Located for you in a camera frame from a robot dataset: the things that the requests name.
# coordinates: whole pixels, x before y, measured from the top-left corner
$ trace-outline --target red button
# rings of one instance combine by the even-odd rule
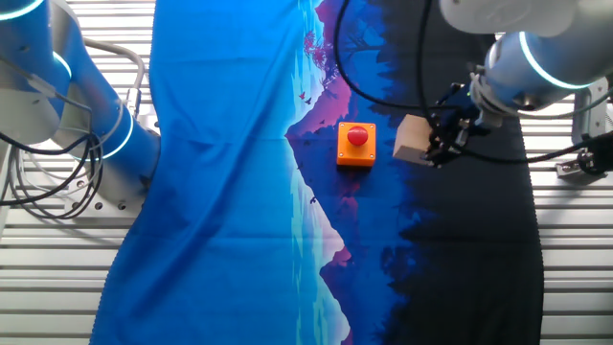
[[[362,146],[368,141],[368,131],[361,126],[353,126],[347,133],[347,139],[356,146]]]

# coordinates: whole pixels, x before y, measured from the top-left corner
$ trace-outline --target black cable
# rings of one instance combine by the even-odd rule
[[[350,4],[350,2],[351,0],[343,1],[340,12],[338,13],[338,16],[336,17],[336,27],[334,28],[333,50],[334,50],[334,58],[336,59],[336,64],[338,66],[339,74],[341,75],[345,83],[350,87],[350,89],[353,92],[355,92],[356,94],[358,94],[359,96],[363,97],[364,99],[368,101],[371,101],[375,104],[381,104],[381,105],[390,106],[390,107],[413,109],[414,108],[413,105],[402,105],[402,104],[397,104],[397,103],[390,103],[390,102],[383,101],[381,99],[378,99],[376,97],[373,97],[371,95],[364,93],[357,86],[355,86],[355,84],[353,84],[353,82],[349,79],[349,77],[345,73],[345,70],[343,68],[343,63],[340,58],[340,52],[339,52],[337,43],[339,42],[339,38],[340,38],[340,30],[341,30],[343,18],[345,16],[345,12],[347,11],[347,7]],[[521,159],[507,159],[507,158],[491,157],[491,156],[487,156],[487,155],[472,151],[470,149],[466,149],[456,144],[455,140],[448,138],[446,133],[442,132],[440,128],[436,125],[436,123],[434,122],[434,119],[428,115],[430,114],[431,109],[441,109],[444,107],[441,107],[441,106],[430,106],[429,107],[427,104],[427,100],[425,99],[425,91],[424,91],[424,85],[423,85],[423,48],[424,48],[424,42],[425,42],[426,29],[428,25],[428,19],[429,19],[430,12],[432,9],[432,0],[425,0],[425,2],[426,3],[423,8],[423,12],[421,14],[421,20],[420,20],[420,31],[419,31],[419,37],[418,37],[418,56],[416,58],[417,89],[418,89],[418,98],[420,102],[418,109],[421,110],[421,112],[423,113],[423,116],[428,122],[428,124],[430,125],[430,127],[432,128],[433,133],[437,135],[441,140],[443,140],[444,143],[449,143],[450,147],[456,149],[461,154],[479,159],[481,161],[495,163],[495,164],[521,165],[521,164],[539,163],[539,162],[548,161],[548,160],[560,157],[564,154],[569,154],[577,150],[584,149],[590,146],[591,144],[599,142],[601,140],[613,139],[613,132],[609,132],[609,133],[601,134],[594,138],[590,138],[588,140],[584,140],[583,142],[573,145],[572,147],[569,147],[566,149],[561,149],[556,152],[543,154],[543,155],[533,157],[533,158],[521,158]]]
[[[91,145],[93,147],[98,145],[97,141],[93,141]],[[24,193],[24,195],[26,197],[31,197],[27,190],[24,188],[25,183],[23,181],[23,176],[21,175],[21,171],[20,171],[20,166],[19,166],[19,160],[15,159],[14,155],[16,154],[16,148],[14,148],[14,153],[11,152],[11,154],[13,154],[13,157],[10,157],[10,160],[14,160],[15,161],[15,168],[16,168],[16,172],[17,172],[17,179],[19,181],[19,184],[21,185],[22,188],[22,192]],[[102,149],[100,147],[98,147],[97,149],[91,149],[89,152],[90,155],[90,172],[91,172],[91,176],[90,178],[94,178],[94,176],[96,175],[96,162],[101,159],[100,164],[102,164]],[[98,170],[98,178],[96,180],[96,185],[94,188],[94,191],[92,192],[92,184],[90,183],[87,186],[87,189],[85,190],[83,197],[81,198],[81,200],[79,202],[76,202],[75,205],[73,205],[73,209],[61,214],[61,215],[54,215],[48,211],[46,211],[45,209],[43,209],[42,207],[40,207],[36,202],[31,202],[32,204],[32,208],[31,207],[27,207],[27,206],[23,206],[23,209],[28,212],[29,214],[39,218],[39,219],[55,219],[55,220],[59,220],[59,219],[74,219],[76,217],[78,217],[79,215],[81,215],[89,206],[89,204],[92,202],[92,200],[94,199],[94,196],[98,193],[98,189],[100,188],[100,185],[102,183],[102,166],[100,166],[100,169]],[[15,199],[20,200],[20,197],[18,196],[17,192],[16,192],[16,188],[14,186],[14,181],[12,179],[11,176],[11,191],[15,197]],[[36,213],[33,209],[38,210],[41,214]]]
[[[9,136],[7,136],[6,134],[0,132],[0,140],[5,141],[11,145],[13,145],[14,147],[17,147],[21,150],[27,151],[29,153],[34,153],[34,154],[45,154],[45,155],[61,155],[61,154],[65,154],[70,152],[72,149],[76,148],[80,143],[84,142],[85,140],[87,140],[89,138],[89,135],[83,135],[82,137],[80,137],[76,142],[70,144],[68,147],[66,147],[66,149],[34,149],[31,148],[27,145],[23,145],[19,142],[17,142],[16,140],[10,138]]]
[[[338,73],[343,78],[347,86],[357,95],[362,97],[363,99],[371,101],[372,103],[375,103],[375,104],[381,104],[381,105],[390,106],[394,108],[407,109],[407,110],[420,110],[421,109],[420,105],[407,105],[407,104],[392,103],[392,102],[388,102],[388,101],[379,99],[375,96],[369,95],[366,92],[362,91],[357,85],[355,85],[355,83],[353,83],[353,81],[347,75],[343,61],[341,59],[339,42],[340,42],[340,35],[341,35],[340,33],[341,33],[341,26],[343,24],[343,18],[345,17],[345,12],[347,11],[347,6],[350,4],[350,2],[351,0],[345,0],[343,2],[340,12],[336,16],[336,26],[334,27],[334,44],[332,44],[332,50],[334,52],[334,59],[336,60],[336,67],[338,68]],[[430,108],[437,109],[437,110],[457,109],[458,106],[456,105],[435,105],[435,106],[431,106]]]
[[[81,160],[79,161],[79,165],[77,166],[77,168],[73,171],[73,173],[68,176],[68,178],[62,182],[59,186],[55,187],[53,190],[43,193],[41,195],[37,195],[37,196],[33,196],[33,197],[28,197],[28,198],[24,198],[21,200],[3,200],[0,201],[0,206],[14,206],[14,205],[23,205],[26,203],[32,203],[34,201],[39,201],[44,199],[45,197],[49,197],[49,196],[53,196],[55,194],[57,194],[58,192],[62,191],[64,188],[66,188],[66,186],[68,186],[68,184],[70,182],[72,182],[77,175],[79,174],[80,170],[83,168],[83,166],[85,165],[85,161],[87,160],[87,155],[89,154],[89,151],[91,149],[91,140],[88,140],[85,144],[85,151],[83,153],[83,157],[81,158]]]

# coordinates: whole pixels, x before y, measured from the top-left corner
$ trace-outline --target metal bracket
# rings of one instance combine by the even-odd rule
[[[83,183],[87,183],[86,179],[72,181],[68,185],[68,192],[74,191]],[[66,212],[73,209],[74,200],[80,200],[85,195],[86,189],[82,189],[71,195],[71,199],[66,199],[64,202],[64,210]],[[144,198],[130,200],[127,202],[111,202],[102,198],[100,195],[94,195],[92,202],[87,206],[87,209],[79,215],[78,219],[136,219],[143,208]]]
[[[594,82],[588,88],[580,90],[575,94],[575,109],[580,109],[589,105],[594,100],[602,97],[607,91],[608,81],[606,78]],[[607,102],[603,102],[591,110],[575,115],[573,117],[572,129],[573,144],[579,144],[588,138],[594,138],[611,131],[613,129],[611,113],[613,113],[613,109],[608,106]],[[593,154],[587,150],[584,150],[583,154],[584,158],[589,158],[589,155],[593,156]],[[591,183],[606,177],[606,173],[593,175],[584,172],[581,168],[579,158],[556,164],[556,174],[558,178],[580,179],[580,183],[582,184]]]

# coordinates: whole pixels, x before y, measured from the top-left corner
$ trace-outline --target wooden block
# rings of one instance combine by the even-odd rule
[[[429,165],[421,159],[430,147],[432,128],[421,116],[407,115],[400,123],[394,144],[394,158],[407,162]]]

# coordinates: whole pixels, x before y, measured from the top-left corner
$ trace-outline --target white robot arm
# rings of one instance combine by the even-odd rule
[[[443,130],[457,136],[457,144],[464,145],[467,136],[460,125],[470,122],[477,129],[492,130],[502,125],[505,116],[527,116],[525,112],[573,93],[576,114],[566,118],[574,120],[575,144],[613,129],[606,102],[595,102],[610,95],[605,76],[613,73],[613,45],[603,38],[613,33],[613,0],[440,0],[440,4],[445,19],[459,30],[506,32],[489,49],[484,66],[472,74],[472,84],[458,86],[444,100],[462,108],[441,115],[447,126]],[[437,148],[427,152],[425,160],[440,165],[452,159],[449,151],[453,148]],[[579,160],[571,170],[592,174],[613,170],[613,142],[584,149]],[[560,167],[560,175],[568,168]]]

